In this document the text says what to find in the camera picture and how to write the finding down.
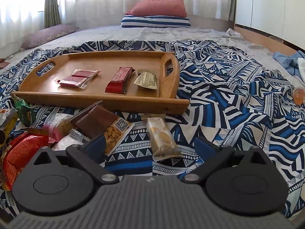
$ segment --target ribbed gray surface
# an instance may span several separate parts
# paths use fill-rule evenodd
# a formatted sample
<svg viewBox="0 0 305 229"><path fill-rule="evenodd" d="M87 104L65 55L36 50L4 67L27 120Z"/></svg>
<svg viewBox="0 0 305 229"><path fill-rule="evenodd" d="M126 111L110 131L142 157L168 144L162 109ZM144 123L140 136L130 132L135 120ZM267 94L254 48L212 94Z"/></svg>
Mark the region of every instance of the ribbed gray surface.
<svg viewBox="0 0 305 229"><path fill-rule="evenodd" d="M63 216L21 213L12 229L290 229L280 213L247 218L227 213L208 200L200 186L176 176L127 176L102 186L81 209Z"/></svg>

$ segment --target metal screw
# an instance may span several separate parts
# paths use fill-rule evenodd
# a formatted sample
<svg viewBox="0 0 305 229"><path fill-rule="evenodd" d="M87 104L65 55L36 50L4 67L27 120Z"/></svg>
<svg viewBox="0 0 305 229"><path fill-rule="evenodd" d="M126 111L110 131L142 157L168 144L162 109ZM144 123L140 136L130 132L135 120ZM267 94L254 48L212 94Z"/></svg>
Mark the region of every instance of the metal screw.
<svg viewBox="0 0 305 229"><path fill-rule="evenodd" d="M102 175L102 180L104 182L113 182L116 179L114 174L104 174Z"/></svg>
<svg viewBox="0 0 305 229"><path fill-rule="evenodd" d="M191 174L186 174L184 176L184 179L189 182L195 182L199 180L199 176L191 173Z"/></svg>

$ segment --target bed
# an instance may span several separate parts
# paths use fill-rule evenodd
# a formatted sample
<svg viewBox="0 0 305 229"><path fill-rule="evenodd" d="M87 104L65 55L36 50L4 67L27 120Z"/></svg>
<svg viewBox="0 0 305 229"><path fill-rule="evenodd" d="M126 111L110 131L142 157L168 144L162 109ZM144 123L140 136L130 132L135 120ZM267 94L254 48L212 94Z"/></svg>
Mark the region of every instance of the bed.
<svg viewBox="0 0 305 229"><path fill-rule="evenodd" d="M195 137L204 135L216 145L248 150L258 145L275 163L289 185L283 215L291 218L304 207L302 186L305 160L305 106L292 100L293 86L304 86L288 74L264 47L240 36L201 28L101 27L79 31L37 49L16 53L0 71L1 106L12 107L10 92L17 90L27 74L53 56L101 50L146 50L176 53L181 69L178 98L190 99L181 116L166 122L184 156L153 162L146 127L138 114L117 113L135 127L106 157L105 166L116 175L179 175L203 161L196 154ZM57 112L75 114L74 108L33 105L41 127ZM17 123L11 137L22 133ZM18 209L10 192L0 189L2 209L12 216Z"/></svg>

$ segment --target blue and white geometric blanket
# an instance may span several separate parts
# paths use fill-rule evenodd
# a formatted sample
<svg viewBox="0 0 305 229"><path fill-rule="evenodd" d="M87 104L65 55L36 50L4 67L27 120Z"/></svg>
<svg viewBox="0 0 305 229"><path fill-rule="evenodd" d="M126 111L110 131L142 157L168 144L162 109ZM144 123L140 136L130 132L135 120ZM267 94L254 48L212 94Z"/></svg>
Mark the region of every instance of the blue and white geometric blanket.
<svg viewBox="0 0 305 229"><path fill-rule="evenodd" d="M213 41L95 41L81 46L37 49L0 75L0 105L13 107L11 91L38 64L67 53L107 50L166 51L176 53L180 64L177 98L189 99L181 116L167 116L166 122L184 156L181 159L152 160L145 125L138 114L117 113L135 127L110 157L105 167L115 174L180 175L203 163L193 142L205 135L216 145L236 150L261 147L275 163L289 185L283 214L289 218L304 207L305 106L296 106L293 87L279 71L267 70L242 50L219 46ZM75 114L79 110L33 105L37 114L34 127L41 127L55 113ZM11 137L22 132L19 123ZM10 192L0 190L0 206L15 216L18 212Z"/></svg>

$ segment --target green wrapper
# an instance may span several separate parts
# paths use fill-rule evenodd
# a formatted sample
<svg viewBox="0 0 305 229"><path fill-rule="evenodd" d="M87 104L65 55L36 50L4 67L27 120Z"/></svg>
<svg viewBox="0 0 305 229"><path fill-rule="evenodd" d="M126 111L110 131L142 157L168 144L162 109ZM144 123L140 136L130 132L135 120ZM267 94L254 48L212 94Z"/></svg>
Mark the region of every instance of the green wrapper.
<svg viewBox="0 0 305 229"><path fill-rule="evenodd" d="M36 120L36 115L31 109L31 107L25 102L25 100L13 95L15 109L17 109L17 114L19 119L26 126L30 126L34 120Z"/></svg>

